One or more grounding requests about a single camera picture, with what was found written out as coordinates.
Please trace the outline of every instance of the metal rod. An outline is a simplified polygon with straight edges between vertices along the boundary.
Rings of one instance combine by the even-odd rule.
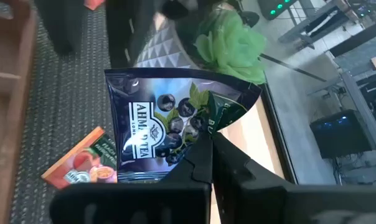
[[[316,10],[311,2],[311,0],[299,0],[301,7],[307,17],[311,17],[315,14]]]
[[[341,102],[339,96],[337,95],[337,93],[334,90],[331,89],[329,91],[329,94],[331,94],[331,96],[333,97],[333,99],[336,100],[336,103],[339,106],[340,111],[343,111],[343,105],[342,105],[342,102]]]
[[[358,112],[361,114],[362,119],[366,123],[366,127],[370,133],[371,140],[376,145],[376,120],[370,111],[367,102],[362,96],[359,87],[357,86],[357,82],[353,79],[353,77],[349,73],[342,73],[341,74],[342,81],[347,88],[347,92],[352,97],[352,100],[357,107]]]

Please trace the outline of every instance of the green leaf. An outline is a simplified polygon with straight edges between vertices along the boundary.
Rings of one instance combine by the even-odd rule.
[[[199,96],[199,90],[198,90],[198,88],[196,87],[195,83],[193,83],[193,82],[192,82],[192,84],[190,85],[189,96],[190,96],[191,98],[198,98],[198,96]]]
[[[200,92],[198,88],[196,87],[195,83],[192,83],[189,89],[189,100],[188,102],[194,106],[194,108],[199,109],[200,108]]]
[[[191,134],[186,135],[185,142],[196,142],[196,138],[194,138]]]
[[[177,149],[173,149],[170,153],[176,153],[176,154],[180,153],[181,147],[182,147],[182,145],[180,147],[178,147]]]
[[[200,93],[200,105],[207,105],[207,102],[209,100],[209,91],[205,90],[202,93]]]
[[[167,122],[167,119],[164,116],[162,116],[161,114],[159,114],[158,112],[155,112],[155,117],[163,123],[164,128],[166,129],[166,133],[168,133],[169,132],[169,123]]]
[[[196,109],[200,109],[200,98],[189,98],[188,102]]]
[[[167,115],[167,123],[171,121],[171,119],[178,117],[178,110],[173,108],[170,113]]]
[[[179,148],[181,148],[186,143],[186,135],[187,135],[186,132],[183,131],[182,132],[182,144]]]

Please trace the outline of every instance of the ahmad tea logo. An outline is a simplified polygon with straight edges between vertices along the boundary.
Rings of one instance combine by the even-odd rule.
[[[155,148],[163,142],[166,129],[154,116],[154,103],[129,103],[129,112],[131,138],[124,150],[131,146],[134,159],[155,158]]]
[[[63,178],[71,184],[89,183],[90,181],[88,172],[78,172],[74,169],[70,170]]]

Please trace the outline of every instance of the tiled floor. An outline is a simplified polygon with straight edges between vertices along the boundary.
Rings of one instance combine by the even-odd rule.
[[[325,4],[323,0],[313,1],[313,5],[317,7]],[[346,25],[347,31],[342,28],[335,30],[316,42],[315,50],[306,48],[296,52],[293,44],[278,42],[278,37],[294,26],[287,11],[275,20],[267,21],[261,16],[256,1],[243,0],[242,5],[244,10],[257,12],[261,17],[255,29],[268,40],[266,55],[325,80],[336,77],[338,72],[324,52],[362,30],[359,25],[349,22]],[[300,4],[297,2],[295,7],[300,8]],[[337,106],[322,100],[320,95],[306,95],[308,90],[319,85],[321,81],[268,60],[263,60],[263,63],[299,183],[336,184],[332,166],[321,159],[309,124],[317,117],[336,112]]]

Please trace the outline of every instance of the wooden shelf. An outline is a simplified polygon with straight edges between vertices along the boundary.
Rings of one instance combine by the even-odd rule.
[[[0,224],[8,223],[34,54],[36,14],[26,0],[0,17]]]
[[[19,77],[16,75],[0,72],[0,93],[11,94],[18,79]]]

